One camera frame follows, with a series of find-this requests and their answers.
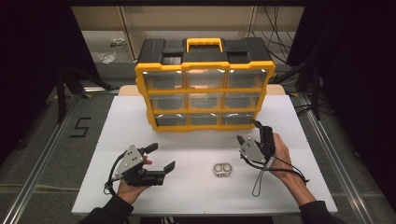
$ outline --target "white table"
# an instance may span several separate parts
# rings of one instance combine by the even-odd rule
[[[308,188],[318,200],[336,212],[289,96],[267,95],[257,117],[282,136],[293,164],[310,179]],[[88,214],[110,199],[103,193],[110,168],[129,145],[146,147],[157,142],[159,149],[148,157],[148,170],[161,170],[171,161],[176,168],[162,186],[147,189],[134,203],[133,216],[271,216],[299,213],[298,205],[281,182],[269,173],[262,177],[259,197],[252,196],[259,170],[239,158],[237,135],[260,140],[258,129],[237,132],[195,131],[156,133],[146,118],[141,96],[116,96],[92,156],[90,167],[73,207],[74,214]],[[213,165],[228,162],[229,177],[215,177]]]

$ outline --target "plastic drawer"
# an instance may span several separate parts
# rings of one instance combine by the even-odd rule
[[[230,70],[227,76],[227,88],[260,88],[267,71],[255,70]]]
[[[149,99],[153,109],[174,110],[184,108],[184,94],[152,94]]]
[[[148,90],[175,90],[184,88],[183,74],[172,72],[143,72]]]
[[[185,114],[156,114],[154,115],[158,126],[185,126]]]
[[[221,116],[224,125],[249,124],[254,113],[223,113]]]
[[[191,93],[189,94],[190,108],[219,108],[219,93]]]
[[[190,114],[191,125],[217,125],[219,114]]]
[[[253,93],[225,93],[224,107],[226,108],[254,108],[260,94]]]
[[[224,71],[220,69],[195,69],[186,71],[187,87],[214,89],[223,87]]]

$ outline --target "hand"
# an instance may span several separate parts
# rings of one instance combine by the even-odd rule
[[[280,135],[277,133],[274,133],[274,142],[276,146],[276,157],[282,161],[275,159],[271,165],[271,168],[292,170],[293,168],[289,165],[291,164],[289,149],[286,147],[282,141],[282,138],[280,138]],[[271,171],[271,174],[282,181],[299,206],[316,201],[315,197],[312,195],[299,176],[283,171]]]
[[[283,143],[282,138],[280,137],[280,135],[278,133],[274,133],[274,142],[275,142],[275,146],[276,146],[275,155],[277,158],[281,159],[282,161],[274,159],[274,161],[271,165],[271,168],[292,170],[293,168],[289,165],[289,164],[291,164],[289,149],[285,145],[285,143]],[[280,180],[284,180],[285,178],[288,177],[288,175],[292,175],[291,173],[282,172],[282,171],[271,171],[271,174],[276,176]]]
[[[152,164],[152,161],[148,160],[147,156],[144,156],[145,160],[144,163],[147,165]],[[120,181],[119,191],[117,195],[122,198],[127,203],[134,203],[139,195],[145,190],[148,189],[150,186],[144,187],[134,187],[129,186],[124,179]]]

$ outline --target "black cable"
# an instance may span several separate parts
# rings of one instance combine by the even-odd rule
[[[283,59],[277,57],[271,50],[268,49],[268,52],[269,52],[272,56],[278,58],[282,63],[287,64],[285,60],[283,60]]]
[[[288,31],[286,32],[286,34],[288,34],[288,36],[289,36],[289,38],[290,38],[291,42],[293,42],[294,40],[293,40],[293,38],[291,38],[291,36],[290,36],[290,34],[289,34],[289,32],[288,32]]]
[[[262,174],[264,174],[264,169],[260,170],[259,175],[257,176],[257,179],[256,179],[256,183],[254,184],[253,190],[251,191],[251,195],[253,195],[254,197],[259,197],[260,193],[262,192]],[[259,192],[258,192],[258,194],[254,194],[254,191],[257,187],[257,182],[259,181],[259,179],[260,179]]]
[[[251,12],[250,24],[249,24],[249,26],[248,26],[247,37],[250,35],[250,28],[251,28],[251,24],[253,23],[254,10],[255,10],[255,7],[253,8],[253,10],[252,10],[252,12]]]
[[[299,50],[300,53],[298,54],[298,57],[297,57],[297,59],[298,59],[299,61],[302,60],[303,53],[307,50],[307,48],[308,48],[311,44],[313,44],[313,43],[315,42],[315,40],[317,39],[318,36],[319,36],[319,34],[315,34],[314,36],[312,36],[312,38],[311,38],[311,39]]]
[[[297,171],[295,171],[295,170],[289,170],[289,169],[281,169],[281,168],[269,168],[269,169],[265,169],[265,165],[264,165],[264,164],[259,163],[259,162],[256,162],[256,161],[250,161],[250,160],[246,159],[245,157],[243,157],[243,156],[241,155],[241,158],[244,159],[244,161],[245,161],[247,164],[249,164],[251,167],[254,167],[254,168],[260,170],[260,173],[259,173],[259,175],[257,176],[256,182],[255,182],[255,184],[254,184],[254,186],[253,186],[253,190],[251,191],[251,195],[253,195],[254,197],[259,197],[259,196],[260,196],[260,193],[261,193],[261,191],[262,191],[262,175],[263,175],[264,171],[269,171],[269,172],[271,172],[271,171],[272,171],[272,172],[287,172],[287,173],[291,173],[291,174],[293,174],[293,175],[299,176],[305,185],[306,185],[306,183],[309,182],[309,179],[307,180],[307,179],[305,178],[305,176],[303,175],[303,172],[301,172],[301,170],[299,170],[297,167],[293,166],[292,164],[290,164],[290,163],[288,163],[288,162],[286,162],[286,161],[281,160],[280,158],[278,158],[278,157],[276,157],[276,156],[274,156],[274,155],[273,155],[272,157],[274,157],[274,159],[276,159],[276,160],[279,160],[279,161],[282,161],[282,162],[286,163],[287,165],[291,166],[293,169],[296,169]],[[261,164],[262,166],[255,165],[255,164],[253,164],[253,162],[258,163],[258,164]],[[257,188],[257,183],[258,183],[258,182],[259,182],[259,192],[258,192],[257,194],[255,194],[254,191],[255,191],[256,188]]]
[[[297,113],[297,117],[302,116],[304,113],[308,112],[308,111],[311,110],[311,109],[312,109],[312,106],[309,106],[309,107],[306,108],[306,109],[300,110],[300,111]]]
[[[111,193],[111,195],[115,196],[117,193],[116,191],[113,189],[113,182],[114,180],[112,180],[113,177],[113,173],[114,170],[116,169],[117,163],[119,163],[120,160],[122,160],[122,158],[125,156],[126,151],[124,151],[122,154],[119,155],[119,157],[116,159],[116,161],[114,162],[113,166],[111,167],[111,171],[110,174],[108,175],[108,180],[105,183],[105,188],[103,190],[103,192],[105,194],[108,194],[105,192],[106,189],[108,189],[108,191]]]
[[[277,37],[277,41],[280,43],[280,44],[279,44],[280,51],[281,51],[283,57],[285,58],[285,60],[287,60],[288,58],[285,56],[285,53],[283,52],[283,49],[281,48],[281,46],[282,46],[282,45],[284,46],[284,44],[283,44],[283,42],[282,42],[282,39],[279,37],[279,33],[277,32],[277,24],[276,24],[276,23],[277,23],[278,7],[274,7],[274,11],[275,11],[275,22],[274,22],[274,23],[272,22],[272,20],[271,20],[269,14],[268,14],[268,11],[267,11],[266,7],[264,7],[264,11],[265,11],[265,14],[266,14],[266,16],[267,16],[267,18],[268,18],[268,21],[271,23],[271,26],[272,26],[272,28],[273,28],[273,32],[271,33],[270,39],[272,40],[272,37],[273,37],[273,35],[274,35],[274,33],[275,33],[275,34],[276,34],[276,37]]]
[[[270,38],[268,38],[265,34],[264,34],[264,32],[262,31],[262,36],[264,36],[265,37],[265,39],[267,39],[268,41],[270,41],[271,43],[274,43],[274,44],[277,44],[277,45],[282,45],[281,43],[278,43],[278,42],[275,42],[274,40],[271,40]],[[288,45],[282,45],[284,48],[289,48],[289,49],[291,49],[291,46],[288,46]]]
[[[275,17],[274,18],[274,29],[275,29],[275,33],[276,33],[276,37],[277,37],[277,42],[282,43],[282,45],[283,45],[283,42],[280,39],[279,34],[277,32],[277,12],[278,12],[278,7],[274,7],[274,17]],[[283,53],[283,49],[280,45],[279,45],[279,49],[280,49],[280,52],[282,52],[282,55],[285,58],[285,60],[287,60],[288,58],[285,56],[285,53]]]
[[[307,106],[312,106],[312,105],[297,105],[294,107],[294,109],[297,109],[299,107],[307,107]]]

